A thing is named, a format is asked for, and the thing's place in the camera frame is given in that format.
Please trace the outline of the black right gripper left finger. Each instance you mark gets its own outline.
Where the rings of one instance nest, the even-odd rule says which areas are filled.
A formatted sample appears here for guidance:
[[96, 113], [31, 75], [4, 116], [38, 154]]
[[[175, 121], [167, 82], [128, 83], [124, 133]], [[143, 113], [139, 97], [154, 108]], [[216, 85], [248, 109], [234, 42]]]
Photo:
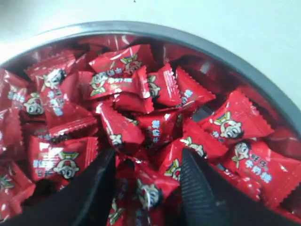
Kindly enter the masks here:
[[104, 226], [115, 190], [115, 151], [106, 149], [64, 189], [4, 226]]

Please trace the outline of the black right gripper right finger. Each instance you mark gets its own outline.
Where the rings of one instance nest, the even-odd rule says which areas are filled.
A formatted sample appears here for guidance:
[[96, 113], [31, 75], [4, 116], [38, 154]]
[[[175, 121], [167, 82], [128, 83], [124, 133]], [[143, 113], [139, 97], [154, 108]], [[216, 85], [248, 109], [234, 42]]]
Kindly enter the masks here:
[[194, 150], [182, 150], [182, 207], [187, 226], [296, 226], [237, 190]]

